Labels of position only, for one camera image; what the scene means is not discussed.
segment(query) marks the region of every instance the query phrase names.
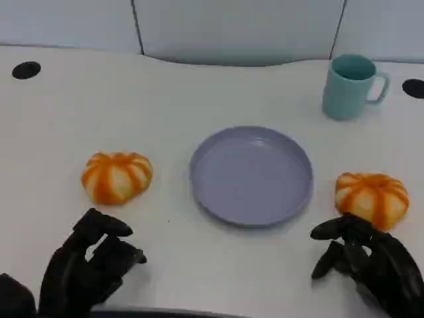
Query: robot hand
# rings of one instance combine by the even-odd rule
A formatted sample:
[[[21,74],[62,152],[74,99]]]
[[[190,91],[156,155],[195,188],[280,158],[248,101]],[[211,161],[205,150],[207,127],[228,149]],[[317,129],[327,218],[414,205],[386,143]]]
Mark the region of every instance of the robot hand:
[[[38,314],[51,318],[85,317],[119,286],[122,277],[147,259],[143,251],[121,241],[133,233],[120,220],[90,209],[54,254],[44,275]],[[106,239],[86,260],[87,248]]]
[[[340,237],[344,245],[335,241]],[[351,214],[316,226],[311,238],[332,240],[313,270],[313,280],[334,268],[374,296],[390,317],[424,317],[423,278],[398,239]],[[363,246],[371,250],[370,255]]]

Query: table surface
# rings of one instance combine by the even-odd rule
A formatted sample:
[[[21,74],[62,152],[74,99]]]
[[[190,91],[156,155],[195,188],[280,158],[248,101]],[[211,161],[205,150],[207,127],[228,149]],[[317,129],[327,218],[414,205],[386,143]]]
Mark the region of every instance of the table surface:
[[[80,175],[96,151],[135,151],[154,166],[150,189],[123,207],[148,258],[126,277],[109,306],[166,307],[249,317],[378,317],[354,283],[332,273],[311,285],[326,242],[309,238],[335,217],[336,177],[382,172],[410,194],[394,229],[424,269],[424,102],[407,96],[407,78],[424,66],[378,64],[392,77],[381,107],[353,122],[321,112],[328,61],[267,68],[187,66],[143,56],[84,50],[0,48],[0,271],[38,295],[52,253],[92,204]],[[21,62],[42,70],[11,77]],[[378,86],[373,93],[378,93]],[[196,147],[225,127],[259,125],[296,140],[314,169],[314,194],[299,217],[245,230],[200,211],[188,180]]]

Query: ceramic cup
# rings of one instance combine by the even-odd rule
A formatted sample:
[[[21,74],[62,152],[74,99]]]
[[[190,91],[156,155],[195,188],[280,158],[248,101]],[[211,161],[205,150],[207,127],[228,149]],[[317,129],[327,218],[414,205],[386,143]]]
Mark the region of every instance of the ceramic cup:
[[[367,99],[376,77],[384,79],[377,99]],[[360,116],[368,104],[378,105],[390,85],[389,75],[377,72],[376,65],[361,55],[345,54],[331,61],[323,96],[323,111],[336,120],[345,121]]]

